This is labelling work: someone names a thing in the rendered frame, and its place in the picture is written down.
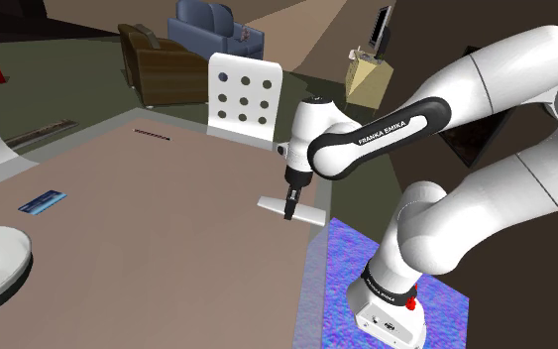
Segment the blue patterned robot stand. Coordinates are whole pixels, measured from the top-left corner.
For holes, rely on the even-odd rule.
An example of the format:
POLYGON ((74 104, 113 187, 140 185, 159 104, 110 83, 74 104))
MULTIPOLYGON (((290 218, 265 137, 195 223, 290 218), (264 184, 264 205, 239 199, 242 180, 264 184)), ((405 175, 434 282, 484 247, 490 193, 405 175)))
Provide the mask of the blue patterned robot stand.
MULTIPOLYGON (((347 298, 378 244, 332 219, 309 244, 292 349, 391 349, 360 330, 347 298)), ((427 336, 423 349, 466 349, 469 299, 437 279, 418 281, 427 336)))

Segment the flat white wedge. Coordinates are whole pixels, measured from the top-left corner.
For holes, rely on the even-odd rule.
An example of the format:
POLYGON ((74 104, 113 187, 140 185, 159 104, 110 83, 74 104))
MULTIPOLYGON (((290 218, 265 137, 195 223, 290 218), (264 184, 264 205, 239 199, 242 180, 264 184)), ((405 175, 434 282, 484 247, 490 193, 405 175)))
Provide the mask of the flat white wedge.
MULTIPOLYGON (((287 208, 287 201, 285 199, 261 196, 257 205, 284 216, 285 209, 287 208)), ((326 224, 326 217, 327 213, 325 210, 301 203, 295 205, 293 213, 291 214, 292 220, 298 220, 320 227, 326 224)))

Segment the blue card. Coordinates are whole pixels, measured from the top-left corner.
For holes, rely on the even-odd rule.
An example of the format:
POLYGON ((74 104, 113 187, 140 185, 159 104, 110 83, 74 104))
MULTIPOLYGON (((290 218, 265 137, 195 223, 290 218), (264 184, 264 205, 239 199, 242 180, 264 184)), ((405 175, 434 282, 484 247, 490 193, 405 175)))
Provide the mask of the blue card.
POLYGON ((25 203, 18 208, 19 211, 31 215, 38 215, 53 206, 55 203, 61 201, 66 197, 66 194, 56 190, 49 190, 33 200, 25 203))

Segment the blue sofa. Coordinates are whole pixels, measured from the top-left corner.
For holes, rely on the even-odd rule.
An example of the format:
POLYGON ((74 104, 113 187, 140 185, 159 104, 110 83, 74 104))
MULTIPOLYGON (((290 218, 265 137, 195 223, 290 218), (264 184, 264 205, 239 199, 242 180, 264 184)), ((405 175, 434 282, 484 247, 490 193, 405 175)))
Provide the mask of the blue sofa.
POLYGON ((215 53, 264 58, 265 33, 235 22, 224 4, 178 0, 175 18, 167 19, 167 38, 205 59, 215 53))

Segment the dark striped pen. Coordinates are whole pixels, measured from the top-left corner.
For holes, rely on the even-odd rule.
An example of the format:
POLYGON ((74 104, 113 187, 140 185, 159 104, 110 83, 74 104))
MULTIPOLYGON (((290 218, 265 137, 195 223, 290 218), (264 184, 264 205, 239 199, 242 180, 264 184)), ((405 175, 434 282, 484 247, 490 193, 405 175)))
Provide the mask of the dark striped pen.
POLYGON ((146 135, 146 136, 149 136, 149 137, 154 137, 154 138, 157 138, 157 139, 165 140, 165 141, 170 141, 171 140, 171 137, 164 136, 164 135, 161 135, 161 134, 152 133, 152 132, 141 130, 141 129, 133 129, 133 132, 138 133, 138 134, 142 134, 142 135, 146 135))

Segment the long dark bar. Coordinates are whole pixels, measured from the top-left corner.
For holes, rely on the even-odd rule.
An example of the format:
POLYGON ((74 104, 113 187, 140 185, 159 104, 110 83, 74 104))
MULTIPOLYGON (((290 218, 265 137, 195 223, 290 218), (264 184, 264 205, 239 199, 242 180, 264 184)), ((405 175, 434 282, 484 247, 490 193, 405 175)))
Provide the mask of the long dark bar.
POLYGON ((20 148, 37 143, 43 139, 46 139, 60 132, 74 128, 77 125, 78 123, 75 121, 62 119, 57 122, 53 122, 51 124, 43 126, 39 129, 35 129, 33 131, 21 134, 19 136, 15 136, 10 139, 7 139, 5 140, 5 144, 12 150, 18 150, 20 148))

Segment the yellow cabinet with screen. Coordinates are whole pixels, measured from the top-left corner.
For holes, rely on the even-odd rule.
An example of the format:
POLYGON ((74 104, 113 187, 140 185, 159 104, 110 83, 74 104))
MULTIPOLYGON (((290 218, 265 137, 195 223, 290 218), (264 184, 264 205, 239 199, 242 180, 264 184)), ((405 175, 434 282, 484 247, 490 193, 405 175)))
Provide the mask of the yellow cabinet with screen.
POLYGON ((357 47, 350 50, 350 64, 345 77, 345 96, 348 106, 377 110, 388 89, 393 74, 386 61, 386 50, 391 38, 388 21, 392 5, 379 9, 368 41, 373 50, 368 53, 357 47))

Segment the brown table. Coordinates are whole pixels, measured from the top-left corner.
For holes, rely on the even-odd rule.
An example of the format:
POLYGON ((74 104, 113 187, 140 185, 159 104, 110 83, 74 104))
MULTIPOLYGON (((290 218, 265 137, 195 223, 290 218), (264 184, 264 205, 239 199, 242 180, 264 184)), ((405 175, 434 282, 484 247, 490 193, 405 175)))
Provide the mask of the brown table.
POLYGON ((138 116, 1 181, 0 225, 34 264, 0 307, 0 349, 291 349, 310 227, 257 205, 284 196, 284 170, 138 116), (49 190, 66 197, 18 210, 49 190))

